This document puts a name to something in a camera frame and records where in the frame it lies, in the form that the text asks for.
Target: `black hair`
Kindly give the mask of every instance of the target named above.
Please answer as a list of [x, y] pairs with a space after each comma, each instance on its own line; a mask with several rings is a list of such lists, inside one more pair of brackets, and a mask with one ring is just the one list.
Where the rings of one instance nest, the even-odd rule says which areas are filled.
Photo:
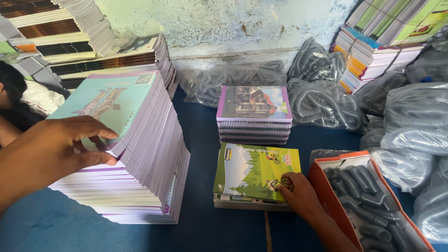
[[0, 82], [12, 104], [20, 103], [27, 86], [23, 75], [13, 66], [0, 61]]

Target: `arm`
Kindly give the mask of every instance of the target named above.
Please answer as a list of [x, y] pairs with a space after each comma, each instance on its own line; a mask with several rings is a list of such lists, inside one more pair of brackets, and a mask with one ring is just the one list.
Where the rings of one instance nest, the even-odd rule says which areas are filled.
[[22, 132], [18, 128], [0, 116], [0, 145], [2, 148], [5, 148], [21, 135]]
[[0, 217], [20, 198], [82, 168], [116, 164], [110, 154], [87, 151], [80, 141], [86, 137], [118, 135], [90, 116], [44, 120], [0, 150]]
[[302, 173], [290, 172], [282, 177], [288, 179], [286, 184], [293, 192], [282, 185], [277, 186], [277, 189], [291, 208], [315, 230], [327, 251], [359, 252], [337, 226], [336, 221], [325, 213], [314, 188]]

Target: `purple notebook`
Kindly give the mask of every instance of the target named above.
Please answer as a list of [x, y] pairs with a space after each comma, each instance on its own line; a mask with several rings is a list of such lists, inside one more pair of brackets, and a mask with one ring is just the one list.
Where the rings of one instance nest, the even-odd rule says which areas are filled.
[[286, 87], [227, 87], [221, 92], [218, 121], [291, 122]]

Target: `cyclist illustration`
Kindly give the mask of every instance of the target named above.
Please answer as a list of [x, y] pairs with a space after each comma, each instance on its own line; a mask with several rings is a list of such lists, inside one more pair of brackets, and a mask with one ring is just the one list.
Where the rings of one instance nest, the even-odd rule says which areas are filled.
[[266, 155], [266, 158], [268, 160], [274, 161], [274, 163], [278, 165], [280, 163], [280, 160], [277, 159], [278, 156], [279, 156], [278, 154], [271, 154], [271, 155]]

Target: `stacked books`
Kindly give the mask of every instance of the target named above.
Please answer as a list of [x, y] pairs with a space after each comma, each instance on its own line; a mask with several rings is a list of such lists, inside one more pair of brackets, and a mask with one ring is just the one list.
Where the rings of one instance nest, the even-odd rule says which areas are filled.
[[282, 174], [300, 171], [296, 149], [222, 143], [213, 186], [215, 207], [291, 212], [277, 186], [288, 187]]
[[171, 98], [177, 88], [176, 71], [168, 58], [163, 34], [136, 39], [127, 48], [112, 55], [64, 64], [53, 64], [51, 71], [57, 75], [63, 88], [73, 91], [90, 74], [116, 74], [159, 70]]
[[421, 49], [421, 43], [385, 47], [347, 26], [341, 28], [332, 47], [334, 52], [350, 51], [352, 54], [352, 64], [348, 64], [348, 71], [340, 80], [349, 93], [357, 92], [386, 71], [405, 67], [419, 55]]
[[95, 58], [112, 48], [109, 21], [93, 0], [3, 0], [0, 13], [22, 35], [15, 46], [35, 46], [49, 62]]
[[119, 160], [50, 186], [113, 222], [174, 224], [179, 218], [190, 153], [161, 73], [92, 74], [48, 118], [91, 115], [119, 134], [96, 143]]
[[424, 42], [447, 22], [444, 0], [364, 0], [347, 25], [389, 46]]
[[216, 114], [221, 142], [286, 144], [293, 120], [286, 87], [227, 87]]

